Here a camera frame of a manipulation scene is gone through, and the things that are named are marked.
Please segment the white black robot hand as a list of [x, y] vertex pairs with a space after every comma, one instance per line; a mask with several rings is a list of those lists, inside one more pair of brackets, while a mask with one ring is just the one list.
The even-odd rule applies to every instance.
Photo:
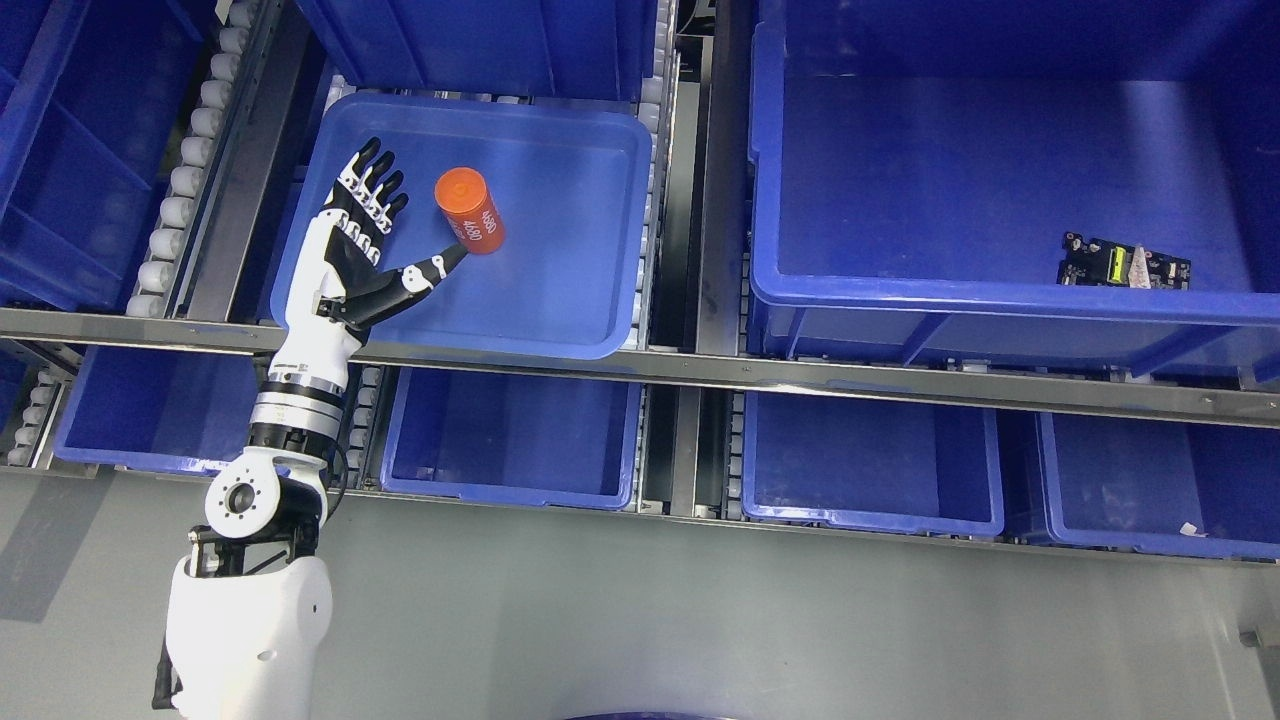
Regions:
[[383, 251], [406, 209], [396, 155], [369, 138], [340, 168], [306, 225], [285, 301], [282, 352], [346, 365], [375, 325], [428, 299], [468, 256], [458, 242], [419, 263], [383, 269]]

